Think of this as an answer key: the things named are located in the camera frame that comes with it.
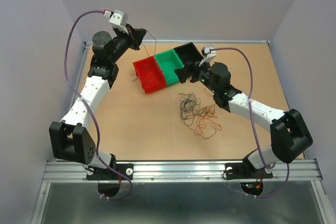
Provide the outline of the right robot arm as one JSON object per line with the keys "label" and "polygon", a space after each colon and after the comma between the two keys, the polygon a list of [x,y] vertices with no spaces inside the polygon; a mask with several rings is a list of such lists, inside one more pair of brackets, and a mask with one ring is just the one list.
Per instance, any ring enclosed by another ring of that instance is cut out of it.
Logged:
{"label": "right robot arm", "polygon": [[259,146],[244,158],[241,165],[244,175],[253,177],[261,168],[278,161],[289,164],[312,145],[313,139],[298,110],[283,111],[249,98],[231,85],[231,74],[225,64],[195,63],[174,72],[180,83],[185,83],[187,78],[191,83],[201,82],[213,93],[218,107],[241,115],[249,119],[252,126],[260,125],[270,133],[270,145]]}

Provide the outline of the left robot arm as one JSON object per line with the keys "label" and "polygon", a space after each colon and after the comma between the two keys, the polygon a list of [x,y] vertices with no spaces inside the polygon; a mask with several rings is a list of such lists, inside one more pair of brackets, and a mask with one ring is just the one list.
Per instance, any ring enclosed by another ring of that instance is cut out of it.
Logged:
{"label": "left robot arm", "polygon": [[116,175],[115,156],[99,151],[99,144],[93,141],[88,129],[90,123],[96,123],[94,113],[117,78],[118,59],[128,49],[139,50],[146,35],[144,28],[133,28],[129,24],[126,30],[124,33],[115,28],[115,37],[107,31],[93,35],[93,56],[85,86],[68,113],[49,127],[55,158],[99,168],[106,179]]}

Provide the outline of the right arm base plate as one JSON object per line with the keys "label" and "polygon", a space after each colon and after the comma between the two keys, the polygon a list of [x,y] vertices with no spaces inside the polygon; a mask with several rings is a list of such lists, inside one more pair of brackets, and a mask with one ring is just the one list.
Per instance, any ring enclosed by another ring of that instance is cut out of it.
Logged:
{"label": "right arm base plate", "polygon": [[255,169],[251,164],[234,162],[225,164],[222,177],[225,180],[257,179],[260,175],[266,179],[273,178],[273,174],[267,173],[264,168]]}

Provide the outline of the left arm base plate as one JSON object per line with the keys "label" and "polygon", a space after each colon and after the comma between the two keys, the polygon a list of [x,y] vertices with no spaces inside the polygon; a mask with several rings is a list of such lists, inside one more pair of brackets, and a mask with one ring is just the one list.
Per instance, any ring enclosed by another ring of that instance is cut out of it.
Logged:
{"label": "left arm base plate", "polygon": [[[122,175],[126,176],[130,180],[133,178],[133,164],[131,163],[125,163],[125,164],[118,164],[115,168],[115,170]],[[98,181],[98,180],[123,180],[123,178],[116,173],[112,172],[109,169],[103,169],[103,168],[96,168],[93,166],[89,166],[86,168],[86,180],[89,181]]]}

